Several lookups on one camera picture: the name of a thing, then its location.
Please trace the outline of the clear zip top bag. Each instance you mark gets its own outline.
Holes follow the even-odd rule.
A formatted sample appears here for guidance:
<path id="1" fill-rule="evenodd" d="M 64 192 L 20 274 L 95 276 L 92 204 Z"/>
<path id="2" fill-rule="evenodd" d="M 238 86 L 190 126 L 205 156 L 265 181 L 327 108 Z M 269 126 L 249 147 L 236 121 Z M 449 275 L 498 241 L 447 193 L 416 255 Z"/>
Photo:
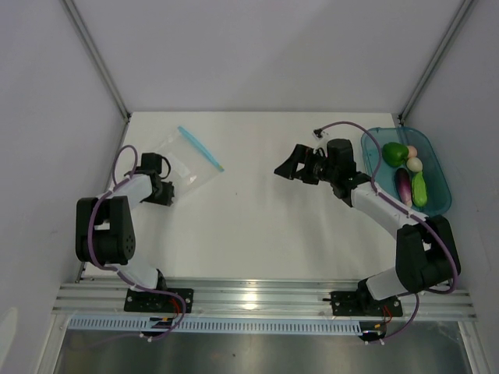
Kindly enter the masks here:
<path id="1" fill-rule="evenodd" d="M 186 128 L 178 126 L 153 150 L 165 157 L 170 165 L 166 178 L 181 198 L 202 187 L 224 172 L 214 155 Z"/>

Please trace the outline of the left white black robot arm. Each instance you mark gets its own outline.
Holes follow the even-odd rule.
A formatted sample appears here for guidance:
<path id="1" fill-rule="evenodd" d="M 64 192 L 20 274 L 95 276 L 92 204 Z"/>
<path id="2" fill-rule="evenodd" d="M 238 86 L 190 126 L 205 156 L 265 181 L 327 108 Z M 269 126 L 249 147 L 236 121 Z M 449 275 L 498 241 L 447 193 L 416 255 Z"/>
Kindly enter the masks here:
<path id="1" fill-rule="evenodd" d="M 162 272 L 136 254 L 132 210 L 141 203 L 171 206 L 175 187 L 167 180 L 172 171 L 167 157 L 144 153 L 140 163 L 116 186 L 99 197 L 76 204 L 76 256 L 121 277 L 134 291 L 142 291 L 142 303 L 159 312 L 169 302 Z"/>

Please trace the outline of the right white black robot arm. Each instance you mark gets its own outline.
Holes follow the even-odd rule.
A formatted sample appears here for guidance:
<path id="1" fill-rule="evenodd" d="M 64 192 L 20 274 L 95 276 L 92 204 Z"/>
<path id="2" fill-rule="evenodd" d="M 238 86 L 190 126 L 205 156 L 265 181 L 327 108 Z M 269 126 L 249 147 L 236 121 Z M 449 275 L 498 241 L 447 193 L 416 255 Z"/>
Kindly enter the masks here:
<path id="1" fill-rule="evenodd" d="M 395 239 L 394 266 L 358 283 L 356 305 L 361 312 L 374 314 L 398 296 L 435 292 L 444 281 L 455 289 L 461 264 L 448 220 L 428 217 L 388 196 L 358 171 L 347 139 L 328 141 L 324 152 L 298 144 L 274 174 L 309 185 L 328 183 L 338 199 L 375 220 Z"/>

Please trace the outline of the green bell pepper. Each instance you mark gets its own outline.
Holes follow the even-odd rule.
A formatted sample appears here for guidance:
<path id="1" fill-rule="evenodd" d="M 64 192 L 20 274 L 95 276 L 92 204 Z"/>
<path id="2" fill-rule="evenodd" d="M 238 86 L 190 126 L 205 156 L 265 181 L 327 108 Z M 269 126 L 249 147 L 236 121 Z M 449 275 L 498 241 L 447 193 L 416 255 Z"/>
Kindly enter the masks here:
<path id="1" fill-rule="evenodd" d="M 409 148 L 396 142 L 385 143 L 382 147 L 382 157 L 388 165 L 398 168 L 409 157 Z"/>

